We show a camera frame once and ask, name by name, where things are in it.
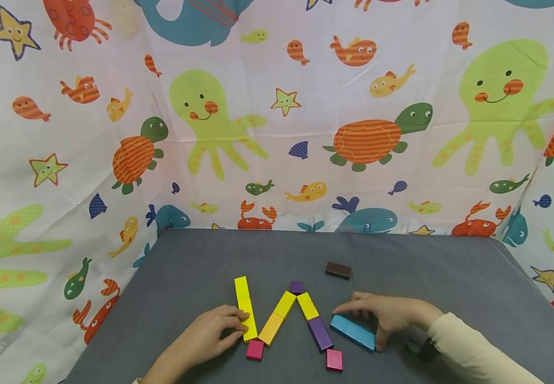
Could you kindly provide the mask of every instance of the sleeve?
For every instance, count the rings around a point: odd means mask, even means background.
[[[479,384],[544,384],[454,314],[428,330],[435,348],[455,371]]]

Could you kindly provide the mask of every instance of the turtle shell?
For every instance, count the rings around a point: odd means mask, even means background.
[[[121,183],[131,183],[140,177],[153,158],[153,143],[148,138],[125,138],[113,156],[113,173]]]
[[[386,120],[365,120],[343,125],[335,133],[335,150],[347,161],[369,164],[389,154],[401,140],[401,129]]]

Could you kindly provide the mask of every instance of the table surface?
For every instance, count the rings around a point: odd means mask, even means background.
[[[351,279],[327,276],[327,261],[351,266]],[[248,278],[258,332],[292,280],[305,283],[326,325],[354,290],[419,298],[457,314],[554,383],[554,309],[496,240],[189,229],[161,235],[66,384],[127,384],[142,377],[197,315],[222,303],[236,306],[233,279],[241,275]],[[442,359],[424,364],[403,352],[407,336],[424,340],[417,330],[394,335],[382,353],[329,333],[343,352],[342,373],[326,371],[326,355],[295,304],[262,362],[248,361],[246,345],[238,343],[181,382],[467,382]]]

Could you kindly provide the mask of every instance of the hand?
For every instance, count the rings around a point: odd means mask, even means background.
[[[380,352],[394,332],[410,325],[418,326],[426,332],[443,315],[438,308],[422,300],[379,296],[366,292],[354,292],[351,301],[335,308],[333,314],[347,311],[350,311],[354,317],[358,317],[359,312],[362,312],[365,319],[369,318],[369,312],[375,315],[377,318],[375,349]]]

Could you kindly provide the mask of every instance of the cartoon crab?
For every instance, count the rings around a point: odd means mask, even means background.
[[[241,219],[237,224],[238,229],[273,229],[273,224],[275,223],[275,218],[277,217],[277,211],[273,208],[273,206],[271,206],[270,209],[262,207],[262,213],[264,213],[264,215],[269,219],[272,219],[272,222],[268,222],[265,219],[245,218],[245,212],[253,210],[254,206],[256,206],[254,203],[248,205],[247,199],[242,201]]]
[[[84,320],[91,309],[91,300],[87,300],[87,304],[85,304],[82,311],[75,309],[74,314],[72,315],[72,321],[74,321],[74,324],[78,324],[81,329],[85,331],[84,342],[87,345],[96,335],[98,328],[100,328],[100,325],[102,325],[104,319],[106,319],[106,316],[110,314],[110,310],[113,308],[117,300],[119,300],[119,296],[121,294],[121,289],[119,288],[115,280],[104,279],[104,283],[107,285],[107,287],[100,291],[103,296],[108,296],[115,291],[117,292],[117,294],[113,296],[110,300],[108,300],[102,306],[102,308],[100,308],[98,313],[93,317],[93,320],[91,320],[89,326],[84,325]]]
[[[483,204],[482,201],[477,202],[472,208],[470,213],[465,217],[462,223],[459,223],[454,229],[452,229],[452,236],[482,236],[491,237],[495,234],[495,230],[503,221],[509,216],[512,211],[512,206],[503,209],[497,209],[495,211],[495,217],[500,220],[499,224],[495,224],[492,221],[473,219],[470,220],[471,215],[476,212],[487,209],[490,203]]]
[[[96,27],[96,22],[102,24],[109,31],[113,27],[104,20],[96,19],[90,0],[43,0],[46,13],[51,23],[55,26],[55,40],[59,40],[59,48],[64,49],[67,44],[68,51],[72,52],[72,41],[84,41],[92,36],[98,44],[102,44],[100,36],[108,40],[104,30]]]

